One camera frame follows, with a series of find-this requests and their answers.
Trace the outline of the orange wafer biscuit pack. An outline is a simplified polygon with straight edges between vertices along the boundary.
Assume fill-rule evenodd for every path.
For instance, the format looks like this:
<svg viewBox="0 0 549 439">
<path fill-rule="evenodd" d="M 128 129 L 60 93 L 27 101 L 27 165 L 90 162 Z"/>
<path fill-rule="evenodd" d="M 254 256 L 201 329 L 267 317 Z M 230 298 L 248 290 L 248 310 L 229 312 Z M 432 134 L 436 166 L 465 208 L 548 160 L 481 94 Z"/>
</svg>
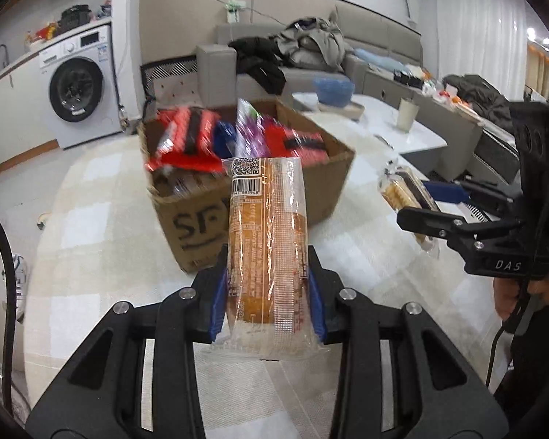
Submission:
<svg viewBox="0 0 549 439">
<path fill-rule="evenodd" d="M 236 158 L 232 183 L 253 176 L 258 195 L 230 198 L 225 319 L 215 345 L 228 356 L 303 360 L 321 340 L 309 309 L 308 229 L 297 158 Z"/>
</svg>

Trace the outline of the white coffee table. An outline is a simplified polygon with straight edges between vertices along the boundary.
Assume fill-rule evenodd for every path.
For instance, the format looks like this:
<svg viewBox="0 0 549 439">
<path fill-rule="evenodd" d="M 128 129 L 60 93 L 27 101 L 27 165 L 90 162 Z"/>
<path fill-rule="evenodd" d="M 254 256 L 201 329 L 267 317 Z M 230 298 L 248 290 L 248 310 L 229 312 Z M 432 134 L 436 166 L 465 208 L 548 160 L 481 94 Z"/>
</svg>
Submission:
<svg viewBox="0 0 549 439">
<path fill-rule="evenodd" d="M 364 108 L 358 119 L 323 111 L 314 92 L 292 94 L 295 108 L 355 150 L 359 141 L 374 141 L 400 155 L 424 175 L 437 168 L 447 143 L 435 132 L 417 121 L 414 121 L 410 131 L 403 132 L 397 128 L 397 109 L 371 96 L 354 94 L 351 102 Z"/>
</svg>

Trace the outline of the black jacket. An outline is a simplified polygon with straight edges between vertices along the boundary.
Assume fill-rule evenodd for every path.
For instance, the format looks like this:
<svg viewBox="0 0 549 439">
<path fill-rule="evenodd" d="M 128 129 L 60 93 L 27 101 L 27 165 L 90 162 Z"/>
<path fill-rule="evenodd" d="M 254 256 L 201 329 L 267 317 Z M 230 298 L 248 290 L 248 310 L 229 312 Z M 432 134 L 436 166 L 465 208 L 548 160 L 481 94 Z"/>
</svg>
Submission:
<svg viewBox="0 0 549 439">
<path fill-rule="evenodd" d="M 238 38 L 228 43 L 236 52 L 236 73 L 247 74 L 269 95 L 281 95 L 287 84 L 276 42 L 264 37 Z"/>
</svg>

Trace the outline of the white washing machine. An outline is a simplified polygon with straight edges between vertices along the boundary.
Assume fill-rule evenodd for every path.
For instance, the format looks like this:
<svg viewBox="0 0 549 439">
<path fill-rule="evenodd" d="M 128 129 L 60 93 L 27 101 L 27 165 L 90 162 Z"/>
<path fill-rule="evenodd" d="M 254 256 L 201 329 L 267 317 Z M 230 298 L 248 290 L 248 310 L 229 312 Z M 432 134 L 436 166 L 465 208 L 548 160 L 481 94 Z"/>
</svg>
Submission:
<svg viewBox="0 0 549 439">
<path fill-rule="evenodd" d="M 121 131 L 112 28 L 103 24 L 38 53 L 45 123 L 68 149 Z"/>
</svg>

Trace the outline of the white cup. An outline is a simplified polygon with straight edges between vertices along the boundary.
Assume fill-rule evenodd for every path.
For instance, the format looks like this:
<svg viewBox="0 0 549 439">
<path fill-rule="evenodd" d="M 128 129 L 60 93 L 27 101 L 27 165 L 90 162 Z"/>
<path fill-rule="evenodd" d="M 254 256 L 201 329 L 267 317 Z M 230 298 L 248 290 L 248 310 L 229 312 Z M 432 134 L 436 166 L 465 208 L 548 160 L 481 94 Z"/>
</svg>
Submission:
<svg viewBox="0 0 549 439">
<path fill-rule="evenodd" d="M 400 99 L 399 113 L 396 126 L 400 131 L 408 133 L 418 115 L 418 105 L 411 98 Z"/>
</svg>

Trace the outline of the grey sofa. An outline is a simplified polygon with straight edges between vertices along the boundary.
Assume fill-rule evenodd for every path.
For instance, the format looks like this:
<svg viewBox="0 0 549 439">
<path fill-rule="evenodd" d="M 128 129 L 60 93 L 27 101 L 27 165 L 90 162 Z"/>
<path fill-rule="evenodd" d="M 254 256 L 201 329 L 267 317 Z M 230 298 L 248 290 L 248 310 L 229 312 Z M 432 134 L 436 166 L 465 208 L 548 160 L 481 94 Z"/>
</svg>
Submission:
<svg viewBox="0 0 549 439">
<path fill-rule="evenodd" d="M 328 18 L 288 25 L 221 24 L 216 42 L 196 49 L 198 91 L 209 107 L 314 91 L 319 78 L 349 80 L 363 91 L 372 65 L 407 70 L 422 65 L 421 35 L 380 15 L 347 5 Z"/>
</svg>

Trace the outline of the cracker sandwich pack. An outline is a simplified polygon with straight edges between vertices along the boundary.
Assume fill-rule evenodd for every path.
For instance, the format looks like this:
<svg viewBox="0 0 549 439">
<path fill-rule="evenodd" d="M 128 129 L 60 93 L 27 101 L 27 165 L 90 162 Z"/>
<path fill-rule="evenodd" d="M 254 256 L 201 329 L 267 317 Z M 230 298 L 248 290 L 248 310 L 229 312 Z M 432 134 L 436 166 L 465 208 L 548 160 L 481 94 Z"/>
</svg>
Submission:
<svg viewBox="0 0 549 439">
<path fill-rule="evenodd" d="M 384 168 L 378 189 L 395 212 L 404 207 L 440 211 L 421 180 L 407 166 L 388 165 Z"/>
</svg>

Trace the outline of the beige plate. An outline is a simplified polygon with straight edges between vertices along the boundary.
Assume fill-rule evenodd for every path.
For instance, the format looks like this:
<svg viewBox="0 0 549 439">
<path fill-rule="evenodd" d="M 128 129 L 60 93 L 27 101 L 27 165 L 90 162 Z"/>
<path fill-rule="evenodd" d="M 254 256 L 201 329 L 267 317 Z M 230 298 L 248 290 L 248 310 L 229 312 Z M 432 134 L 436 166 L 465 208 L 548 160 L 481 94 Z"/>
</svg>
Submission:
<svg viewBox="0 0 549 439">
<path fill-rule="evenodd" d="M 317 107 L 320 112 L 339 115 L 355 122 L 358 122 L 362 118 L 366 110 L 365 106 L 352 101 L 344 107 L 336 107 L 318 102 Z"/>
</svg>

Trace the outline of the grey jacket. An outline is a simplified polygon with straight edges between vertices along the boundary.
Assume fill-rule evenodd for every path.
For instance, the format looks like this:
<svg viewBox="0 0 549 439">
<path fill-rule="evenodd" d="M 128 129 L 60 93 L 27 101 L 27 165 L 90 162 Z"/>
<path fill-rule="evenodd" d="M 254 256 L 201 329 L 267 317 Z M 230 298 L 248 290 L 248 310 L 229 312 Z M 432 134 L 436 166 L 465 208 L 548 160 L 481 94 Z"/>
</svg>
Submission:
<svg viewBox="0 0 549 439">
<path fill-rule="evenodd" d="M 287 65 L 303 70 L 342 71 L 345 57 L 353 52 L 335 23 L 318 17 L 294 21 L 273 41 Z"/>
</svg>

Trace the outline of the red snack packet barcode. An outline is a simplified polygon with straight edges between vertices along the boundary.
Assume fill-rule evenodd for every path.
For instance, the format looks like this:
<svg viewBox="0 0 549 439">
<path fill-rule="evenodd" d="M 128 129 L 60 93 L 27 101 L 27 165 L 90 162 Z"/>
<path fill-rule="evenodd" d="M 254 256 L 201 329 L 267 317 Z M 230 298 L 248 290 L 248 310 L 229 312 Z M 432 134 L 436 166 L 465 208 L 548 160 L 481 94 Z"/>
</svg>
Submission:
<svg viewBox="0 0 549 439">
<path fill-rule="evenodd" d="M 215 130 L 221 121 L 218 113 L 177 106 L 160 109 L 156 121 L 163 126 L 163 135 L 145 163 L 149 172 L 167 166 L 193 172 L 223 172 L 222 159 L 214 151 Z"/>
</svg>

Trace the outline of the purple grape candy bag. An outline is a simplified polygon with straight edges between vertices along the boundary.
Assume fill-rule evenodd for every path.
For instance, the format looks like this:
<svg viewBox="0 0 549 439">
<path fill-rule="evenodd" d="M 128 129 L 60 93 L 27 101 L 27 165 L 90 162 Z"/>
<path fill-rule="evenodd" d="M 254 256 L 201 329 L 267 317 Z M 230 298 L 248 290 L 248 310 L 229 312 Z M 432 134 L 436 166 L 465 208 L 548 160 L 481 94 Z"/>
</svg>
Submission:
<svg viewBox="0 0 549 439">
<path fill-rule="evenodd" d="M 268 153 L 262 114 L 247 100 L 239 99 L 235 156 L 237 158 L 265 158 Z"/>
</svg>

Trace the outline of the kitchen faucet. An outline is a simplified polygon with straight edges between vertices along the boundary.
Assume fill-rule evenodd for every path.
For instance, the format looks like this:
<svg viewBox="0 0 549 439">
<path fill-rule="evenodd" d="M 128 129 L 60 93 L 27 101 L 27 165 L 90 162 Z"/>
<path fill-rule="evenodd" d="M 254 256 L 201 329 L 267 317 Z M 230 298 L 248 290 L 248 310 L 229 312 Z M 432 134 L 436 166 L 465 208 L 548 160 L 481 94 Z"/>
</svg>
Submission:
<svg viewBox="0 0 549 439">
<path fill-rule="evenodd" d="M 8 54 L 8 47 L 6 44 L 0 44 L 0 53 L 3 54 L 3 60 L 1 61 L 1 67 L 6 68 L 10 65 L 10 55 Z"/>
</svg>

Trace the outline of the blue snack packet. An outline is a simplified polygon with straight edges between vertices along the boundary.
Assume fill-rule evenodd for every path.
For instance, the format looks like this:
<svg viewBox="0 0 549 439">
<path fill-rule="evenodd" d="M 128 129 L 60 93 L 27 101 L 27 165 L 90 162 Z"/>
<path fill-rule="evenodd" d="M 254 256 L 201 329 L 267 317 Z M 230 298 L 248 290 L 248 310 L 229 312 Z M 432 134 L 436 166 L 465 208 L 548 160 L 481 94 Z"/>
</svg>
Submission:
<svg viewBox="0 0 549 439">
<path fill-rule="evenodd" d="M 236 128 L 233 124 L 219 121 L 213 131 L 213 151 L 222 160 L 236 155 Z"/>
</svg>

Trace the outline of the cardboard box SF logo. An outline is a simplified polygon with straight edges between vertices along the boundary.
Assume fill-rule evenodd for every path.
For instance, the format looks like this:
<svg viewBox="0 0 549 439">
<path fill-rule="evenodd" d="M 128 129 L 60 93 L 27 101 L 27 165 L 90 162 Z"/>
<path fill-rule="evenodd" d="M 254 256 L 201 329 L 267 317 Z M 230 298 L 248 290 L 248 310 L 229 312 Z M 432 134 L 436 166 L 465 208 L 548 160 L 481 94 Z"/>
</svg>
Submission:
<svg viewBox="0 0 549 439">
<path fill-rule="evenodd" d="M 259 101 L 260 112 L 283 126 L 322 136 L 329 159 L 303 170 L 306 220 L 314 225 L 332 215 L 351 168 L 355 152 L 280 101 Z M 173 257 L 182 271 L 195 273 L 215 263 L 228 242 L 229 205 L 233 194 L 258 195 L 258 183 L 248 176 L 232 183 L 227 176 L 208 176 L 200 186 L 175 194 L 161 169 L 147 174 L 152 204 Z"/>
</svg>

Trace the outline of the white kitchen cabinet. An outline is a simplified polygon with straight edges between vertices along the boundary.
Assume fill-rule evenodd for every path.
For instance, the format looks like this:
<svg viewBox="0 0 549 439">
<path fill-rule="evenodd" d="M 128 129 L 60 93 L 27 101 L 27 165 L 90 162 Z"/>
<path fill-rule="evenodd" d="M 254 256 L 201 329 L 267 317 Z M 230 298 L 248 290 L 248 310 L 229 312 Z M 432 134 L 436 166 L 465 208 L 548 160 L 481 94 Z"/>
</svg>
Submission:
<svg viewBox="0 0 549 439">
<path fill-rule="evenodd" d="M 55 139 L 45 122 L 47 82 L 32 57 L 0 77 L 0 164 Z"/>
</svg>

